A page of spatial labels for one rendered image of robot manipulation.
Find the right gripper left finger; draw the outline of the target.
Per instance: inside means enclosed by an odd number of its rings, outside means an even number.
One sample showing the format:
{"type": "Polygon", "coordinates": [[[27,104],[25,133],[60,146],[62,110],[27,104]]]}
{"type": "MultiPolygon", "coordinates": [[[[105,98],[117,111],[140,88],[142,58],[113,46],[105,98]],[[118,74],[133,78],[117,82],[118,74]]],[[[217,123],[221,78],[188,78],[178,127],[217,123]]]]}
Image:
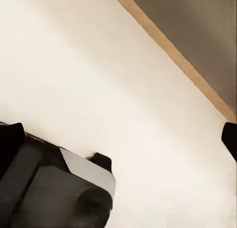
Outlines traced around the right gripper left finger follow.
{"type": "Polygon", "coordinates": [[[25,140],[24,127],[20,122],[0,128],[0,181],[8,171],[25,140]]]}

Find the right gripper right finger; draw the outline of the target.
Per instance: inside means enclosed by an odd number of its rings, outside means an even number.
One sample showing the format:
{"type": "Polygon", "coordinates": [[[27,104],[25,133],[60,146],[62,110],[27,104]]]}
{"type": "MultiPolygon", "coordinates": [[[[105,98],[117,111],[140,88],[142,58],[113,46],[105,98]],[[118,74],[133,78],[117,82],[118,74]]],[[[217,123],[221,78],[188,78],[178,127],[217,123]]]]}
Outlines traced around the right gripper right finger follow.
{"type": "Polygon", "coordinates": [[[237,124],[226,122],[221,139],[237,162],[237,124]]]}

